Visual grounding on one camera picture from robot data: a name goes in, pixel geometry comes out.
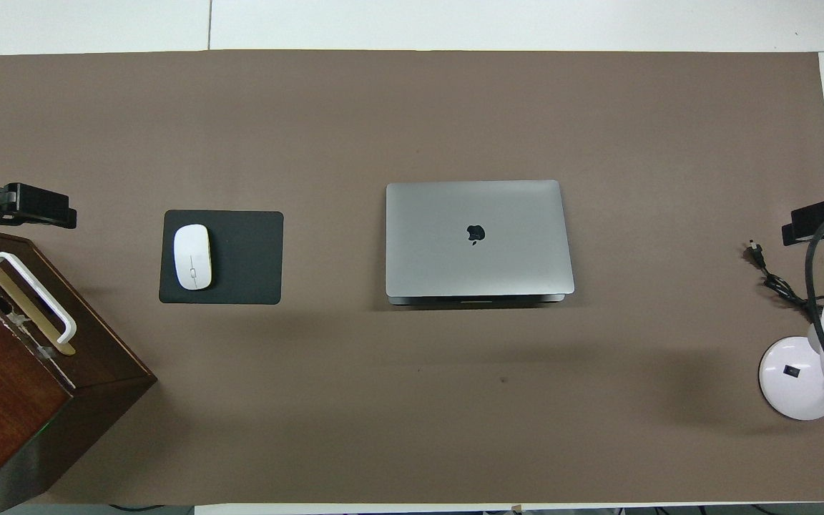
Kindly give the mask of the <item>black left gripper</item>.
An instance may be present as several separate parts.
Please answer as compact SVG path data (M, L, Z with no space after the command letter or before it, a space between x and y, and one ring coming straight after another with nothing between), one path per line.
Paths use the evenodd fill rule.
M51 211L64 212L50 220L49 203ZM31 185L3 186L0 188L0 225L23 224L76 228L77 211L71 209L71 202L66 195Z

